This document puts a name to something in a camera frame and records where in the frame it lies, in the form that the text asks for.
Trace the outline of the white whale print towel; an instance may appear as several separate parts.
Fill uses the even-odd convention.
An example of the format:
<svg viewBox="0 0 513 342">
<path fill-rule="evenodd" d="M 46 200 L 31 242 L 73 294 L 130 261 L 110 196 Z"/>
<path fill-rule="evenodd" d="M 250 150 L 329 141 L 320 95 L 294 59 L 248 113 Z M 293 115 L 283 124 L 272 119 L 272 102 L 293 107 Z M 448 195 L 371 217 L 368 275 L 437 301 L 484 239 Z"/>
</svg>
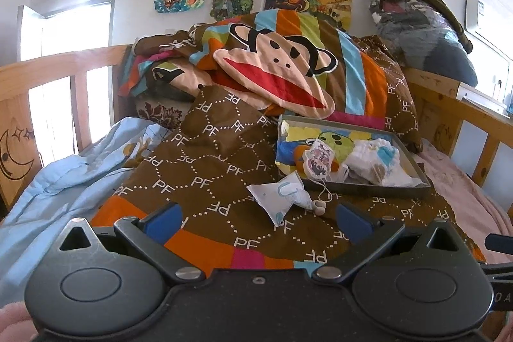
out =
<svg viewBox="0 0 513 342">
<path fill-rule="evenodd" d="M 344 164 L 376 186 L 414 188 L 423 183 L 404 171 L 399 149 L 385 139 L 356 140 Z"/>
</svg>

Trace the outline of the white printed tissue pack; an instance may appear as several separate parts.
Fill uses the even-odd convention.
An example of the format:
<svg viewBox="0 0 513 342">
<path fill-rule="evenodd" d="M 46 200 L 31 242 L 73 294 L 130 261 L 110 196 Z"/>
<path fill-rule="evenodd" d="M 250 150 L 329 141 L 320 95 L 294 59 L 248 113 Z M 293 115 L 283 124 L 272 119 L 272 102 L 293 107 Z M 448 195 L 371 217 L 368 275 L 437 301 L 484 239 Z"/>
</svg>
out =
<svg viewBox="0 0 513 342">
<path fill-rule="evenodd" d="M 307 211 L 314 210 L 313 201 L 297 172 L 278 182 L 249 185 L 247 189 L 276 227 L 282 224 L 291 206 L 299 206 Z"/>
</svg>

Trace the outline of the orange fabric band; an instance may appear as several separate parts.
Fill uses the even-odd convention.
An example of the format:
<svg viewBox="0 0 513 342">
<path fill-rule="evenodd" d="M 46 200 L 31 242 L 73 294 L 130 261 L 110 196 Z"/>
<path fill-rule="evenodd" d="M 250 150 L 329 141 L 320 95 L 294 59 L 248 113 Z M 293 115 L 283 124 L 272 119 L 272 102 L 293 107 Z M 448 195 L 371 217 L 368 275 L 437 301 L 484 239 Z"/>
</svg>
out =
<svg viewBox="0 0 513 342">
<path fill-rule="evenodd" d="M 296 170 L 297 170 L 297 172 L 299 174 L 304 174 L 304 168 L 303 168 L 304 158 L 303 158 L 303 155 L 304 155 L 305 151 L 309 151 L 309 150 L 310 150 L 310 146 L 307 145 L 307 144 L 300 144 L 300 145 L 296 146 L 295 149 L 294 149 L 293 157 L 294 157 L 294 162 L 295 162 Z"/>
</svg>

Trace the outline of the grey tray with dinosaur picture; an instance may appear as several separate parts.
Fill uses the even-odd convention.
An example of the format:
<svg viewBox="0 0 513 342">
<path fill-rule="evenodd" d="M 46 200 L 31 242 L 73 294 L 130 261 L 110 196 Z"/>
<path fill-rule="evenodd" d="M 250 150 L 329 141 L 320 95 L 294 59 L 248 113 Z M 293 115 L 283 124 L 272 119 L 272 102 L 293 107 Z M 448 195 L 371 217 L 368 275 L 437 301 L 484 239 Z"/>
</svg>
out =
<svg viewBox="0 0 513 342">
<path fill-rule="evenodd" d="M 283 115 L 276 165 L 297 173 L 307 189 L 340 195 L 422 198 L 430 181 L 399 138 L 378 129 Z"/>
</svg>

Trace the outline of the light blue blanket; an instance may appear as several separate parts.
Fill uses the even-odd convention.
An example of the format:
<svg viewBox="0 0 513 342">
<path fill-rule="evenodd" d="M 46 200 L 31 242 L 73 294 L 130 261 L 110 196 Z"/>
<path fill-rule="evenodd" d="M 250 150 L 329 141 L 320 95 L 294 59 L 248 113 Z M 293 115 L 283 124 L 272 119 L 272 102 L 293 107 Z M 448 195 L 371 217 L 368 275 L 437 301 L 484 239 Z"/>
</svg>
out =
<svg viewBox="0 0 513 342">
<path fill-rule="evenodd" d="M 91 220 L 168 132 L 126 117 L 82 153 L 52 162 L 35 176 L 1 224 L 2 306 L 23 300 L 29 276 L 68 221 Z"/>
</svg>

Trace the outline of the floral brown pillow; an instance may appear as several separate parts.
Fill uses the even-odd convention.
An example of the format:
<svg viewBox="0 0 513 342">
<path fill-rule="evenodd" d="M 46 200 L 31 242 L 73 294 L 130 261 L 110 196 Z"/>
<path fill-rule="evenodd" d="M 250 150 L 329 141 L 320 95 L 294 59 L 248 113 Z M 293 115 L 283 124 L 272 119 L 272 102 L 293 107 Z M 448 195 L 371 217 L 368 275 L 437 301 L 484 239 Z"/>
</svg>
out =
<svg viewBox="0 0 513 342">
<path fill-rule="evenodd" d="M 138 96 L 135 99 L 135 106 L 140 118 L 172 130 L 181 125 L 192 103 L 165 97 Z"/>
</svg>

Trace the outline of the brown monkey print duvet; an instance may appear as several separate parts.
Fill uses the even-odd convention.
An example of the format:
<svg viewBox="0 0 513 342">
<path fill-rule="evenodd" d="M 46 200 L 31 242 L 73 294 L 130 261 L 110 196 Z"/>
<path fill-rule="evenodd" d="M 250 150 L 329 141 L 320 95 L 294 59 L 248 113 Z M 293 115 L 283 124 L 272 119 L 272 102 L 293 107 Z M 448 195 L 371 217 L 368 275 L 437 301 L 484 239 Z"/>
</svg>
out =
<svg viewBox="0 0 513 342">
<path fill-rule="evenodd" d="M 249 66 L 281 98 L 332 106 L 331 121 L 396 134 L 411 152 L 423 149 L 416 108 L 400 66 L 378 37 L 353 38 L 315 17 L 292 11 L 259 12 L 225 25 L 200 26 L 176 36 L 178 53 L 201 70 L 219 59 L 240 62 L 246 38 L 257 43 Z M 455 221 L 444 197 L 421 199 L 336 195 L 326 214 L 299 207 L 276 227 L 247 186 L 279 180 L 275 162 L 276 104 L 250 105 L 237 71 L 225 84 L 204 87 L 181 125 L 141 162 L 92 218 L 110 227 L 122 216 L 144 218 L 174 202 L 182 226 L 164 246 L 211 272 L 215 268 L 289 269 L 321 265 L 349 249 L 336 221 L 336 204 L 349 202 L 374 217 L 397 216 L 423 227 L 435 218 Z"/>
</svg>

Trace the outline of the grey clothes bundle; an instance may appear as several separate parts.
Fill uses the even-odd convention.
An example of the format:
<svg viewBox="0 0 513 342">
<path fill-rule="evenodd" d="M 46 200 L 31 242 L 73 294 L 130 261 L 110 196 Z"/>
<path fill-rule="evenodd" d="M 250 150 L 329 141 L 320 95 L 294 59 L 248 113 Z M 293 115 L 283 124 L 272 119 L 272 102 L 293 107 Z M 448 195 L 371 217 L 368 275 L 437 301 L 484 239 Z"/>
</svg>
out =
<svg viewBox="0 0 513 342">
<path fill-rule="evenodd" d="M 457 31 L 421 0 L 371 0 L 377 34 L 403 65 L 477 85 L 477 75 Z"/>
</svg>

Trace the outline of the yellow landscape poster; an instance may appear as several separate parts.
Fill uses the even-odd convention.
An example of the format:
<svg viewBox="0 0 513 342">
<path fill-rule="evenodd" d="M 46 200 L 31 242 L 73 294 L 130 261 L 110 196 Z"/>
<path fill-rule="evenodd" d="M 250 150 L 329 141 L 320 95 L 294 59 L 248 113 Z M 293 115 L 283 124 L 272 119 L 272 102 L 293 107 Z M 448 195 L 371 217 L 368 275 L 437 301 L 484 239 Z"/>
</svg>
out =
<svg viewBox="0 0 513 342">
<path fill-rule="evenodd" d="M 348 31 L 351 25 L 353 0 L 311 0 L 311 13 Z"/>
</svg>

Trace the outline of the wooden bed frame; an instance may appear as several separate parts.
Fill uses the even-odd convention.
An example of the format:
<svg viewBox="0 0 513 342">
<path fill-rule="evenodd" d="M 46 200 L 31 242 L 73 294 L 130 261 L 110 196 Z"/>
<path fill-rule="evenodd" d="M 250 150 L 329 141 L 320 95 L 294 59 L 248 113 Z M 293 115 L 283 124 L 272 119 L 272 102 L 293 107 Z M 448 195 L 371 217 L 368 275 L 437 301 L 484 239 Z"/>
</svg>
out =
<svg viewBox="0 0 513 342">
<path fill-rule="evenodd" d="M 87 74 L 100 81 L 99 124 L 108 130 L 131 114 L 116 95 L 127 45 L 40 57 L 1 68 L 1 201 L 11 207 L 41 169 L 38 146 L 51 156 L 91 143 Z M 403 70 L 420 117 L 419 130 L 439 151 L 463 162 L 472 180 L 503 207 L 512 203 L 512 120 L 498 103 L 464 83 Z"/>
</svg>

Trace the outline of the white wall air conditioner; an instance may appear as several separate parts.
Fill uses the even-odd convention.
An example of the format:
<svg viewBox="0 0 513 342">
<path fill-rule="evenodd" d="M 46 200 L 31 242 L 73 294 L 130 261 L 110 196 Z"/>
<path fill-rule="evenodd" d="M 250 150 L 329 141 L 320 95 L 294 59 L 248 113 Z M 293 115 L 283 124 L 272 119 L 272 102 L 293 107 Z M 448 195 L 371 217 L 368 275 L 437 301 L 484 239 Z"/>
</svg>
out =
<svg viewBox="0 0 513 342">
<path fill-rule="evenodd" d="M 466 0 L 465 29 L 469 34 L 512 59 L 512 13 L 480 0 Z"/>
</svg>

